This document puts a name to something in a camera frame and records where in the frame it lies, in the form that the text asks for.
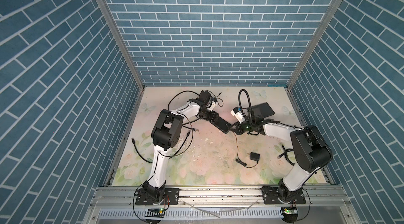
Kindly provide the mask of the black power adapter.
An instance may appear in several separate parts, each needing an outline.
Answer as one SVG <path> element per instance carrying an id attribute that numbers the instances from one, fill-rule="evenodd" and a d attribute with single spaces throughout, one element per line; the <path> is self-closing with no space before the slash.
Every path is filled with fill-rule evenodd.
<path id="1" fill-rule="evenodd" d="M 256 153 L 256 152 L 250 152 L 250 154 L 248 155 L 249 159 L 252 161 L 255 161 L 256 164 L 252 165 L 252 166 L 247 166 L 247 163 L 243 162 L 241 160 L 241 158 L 239 157 L 239 146 L 238 146 L 238 138 L 235 132 L 231 131 L 233 136 L 235 137 L 235 141 L 236 141 L 236 148 L 237 148 L 237 152 L 236 152 L 236 158 L 235 158 L 235 162 L 238 163 L 239 165 L 242 165 L 244 168 L 247 169 L 252 169 L 254 167 L 256 167 L 259 164 L 260 161 L 260 154 Z"/>

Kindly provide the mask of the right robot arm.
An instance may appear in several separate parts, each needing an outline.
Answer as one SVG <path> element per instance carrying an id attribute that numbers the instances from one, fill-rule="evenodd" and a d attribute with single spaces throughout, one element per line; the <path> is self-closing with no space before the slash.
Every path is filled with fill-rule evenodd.
<path id="1" fill-rule="evenodd" d="M 301 190 L 305 182 L 333 158 L 331 148 L 314 125 L 297 127 L 269 119 L 255 126 L 237 122 L 230 130 L 237 135 L 256 132 L 291 143 L 295 163 L 278 184 L 278 194 L 284 198 Z"/>

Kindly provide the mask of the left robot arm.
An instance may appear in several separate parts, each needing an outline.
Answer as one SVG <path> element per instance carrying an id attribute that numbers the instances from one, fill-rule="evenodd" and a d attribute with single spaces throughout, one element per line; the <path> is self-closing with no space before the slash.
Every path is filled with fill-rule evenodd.
<path id="1" fill-rule="evenodd" d="M 189 99 L 185 105 L 176 109 L 163 109 L 160 112 L 151 133 L 154 145 L 152 168 L 148 180 L 143 184 L 143 188 L 149 194 L 164 191 L 171 150 L 180 139 L 183 121 L 187 120 L 190 123 L 192 117 L 213 115 L 217 106 L 217 97 L 210 91 L 202 90 L 196 98 Z"/>

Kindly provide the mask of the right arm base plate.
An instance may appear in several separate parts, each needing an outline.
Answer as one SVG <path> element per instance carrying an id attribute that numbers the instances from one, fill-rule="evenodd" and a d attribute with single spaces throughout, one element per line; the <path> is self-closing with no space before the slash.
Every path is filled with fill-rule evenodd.
<path id="1" fill-rule="evenodd" d="M 281 187 L 263 186 L 261 188 L 261 192 L 265 205 L 306 204 L 306 199 L 302 188 L 297 191 L 289 191 L 284 186 Z"/>

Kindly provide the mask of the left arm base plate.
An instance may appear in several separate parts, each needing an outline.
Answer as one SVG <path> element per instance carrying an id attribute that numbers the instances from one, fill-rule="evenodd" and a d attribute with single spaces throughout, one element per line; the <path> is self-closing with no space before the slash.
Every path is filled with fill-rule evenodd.
<path id="1" fill-rule="evenodd" d="M 162 190 L 156 188 L 140 188 L 135 196 L 136 206 L 152 206 L 152 205 L 178 205 L 179 188 L 165 188 Z"/>

